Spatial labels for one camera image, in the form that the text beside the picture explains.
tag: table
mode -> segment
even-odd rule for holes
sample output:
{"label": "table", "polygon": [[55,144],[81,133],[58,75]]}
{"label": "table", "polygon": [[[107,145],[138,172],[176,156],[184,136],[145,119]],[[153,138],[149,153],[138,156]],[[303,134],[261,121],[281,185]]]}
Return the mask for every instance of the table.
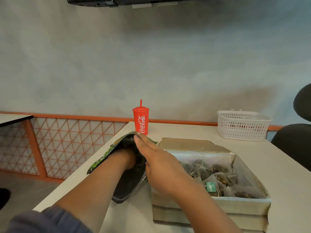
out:
{"label": "table", "polygon": [[25,121],[27,119],[33,118],[32,115],[23,114],[0,114],[0,127],[11,125],[13,123],[18,123]]}
{"label": "table", "polygon": [[[34,210],[42,211],[74,188],[86,177],[90,165],[98,160],[115,140],[133,130],[134,122],[128,123]],[[159,123],[149,124],[148,136],[155,141],[161,141],[163,137],[206,139],[237,153],[270,193],[272,205],[268,215],[268,233],[310,231],[311,172],[267,140],[230,140],[222,138],[217,127]],[[110,203],[101,232],[187,233],[193,230],[153,223],[150,185],[144,181],[123,204]]]}

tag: cardboard box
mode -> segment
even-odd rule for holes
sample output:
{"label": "cardboard box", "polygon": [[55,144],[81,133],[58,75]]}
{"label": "cardboard box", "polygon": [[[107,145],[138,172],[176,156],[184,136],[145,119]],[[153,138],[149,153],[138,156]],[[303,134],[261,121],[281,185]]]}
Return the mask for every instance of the cardboard box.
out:
{"label": "cardboard box", "polygon": [[[202,159],[206,163],[211,163],[211,161],[225,158],[231,164],[236,164],[237,169],[239,167],[240,170],[250,173],[256,182],[253,185],[261,188],[264,192],[264,199],[212,198],[241,229],[266,232],[267,215],[271,205],[269,193],[237,154],[207,140],[163,138],[159,146],[172,153],[181,162],[192,163]],[[189,224],[182,209],[172,199],[161,195],[154,189],[152,189],[151,196],[154,222]]]}

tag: sleeve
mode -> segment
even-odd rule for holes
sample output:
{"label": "sleeve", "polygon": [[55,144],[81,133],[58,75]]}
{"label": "sleeve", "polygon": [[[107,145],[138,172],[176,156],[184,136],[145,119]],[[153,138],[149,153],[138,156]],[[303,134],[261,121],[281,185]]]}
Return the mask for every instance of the sleeve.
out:
{"label": "sleeve", "polygon": [[91,233],[80,220],[58,206],[15,216],[6,233]]}

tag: gray wall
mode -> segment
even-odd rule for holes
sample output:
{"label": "gray wall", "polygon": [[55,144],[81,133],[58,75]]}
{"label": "gray wall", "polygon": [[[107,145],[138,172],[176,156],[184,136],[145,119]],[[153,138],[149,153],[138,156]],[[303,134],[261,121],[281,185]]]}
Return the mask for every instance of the gray wall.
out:
{"label": "gray wall", "polygon": [[301,122],[310,0],[198,0],[133,10],[0,0],[0,110],[216,121],[243,109]]}

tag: forearm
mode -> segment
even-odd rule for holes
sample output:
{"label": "forearm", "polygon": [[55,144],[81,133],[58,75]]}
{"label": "forearm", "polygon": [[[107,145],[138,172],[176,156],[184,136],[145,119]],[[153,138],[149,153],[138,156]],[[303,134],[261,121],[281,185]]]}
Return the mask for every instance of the forearm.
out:
{"label": "forearm", "polygon": [[173,199],[184,211],[195,233],[241,233],[201,184],[185,182]]}
{"label": "forearm", "polygon": [[111,155],[56,205],[70,212],[93,233],[99,232],[126,161]]}

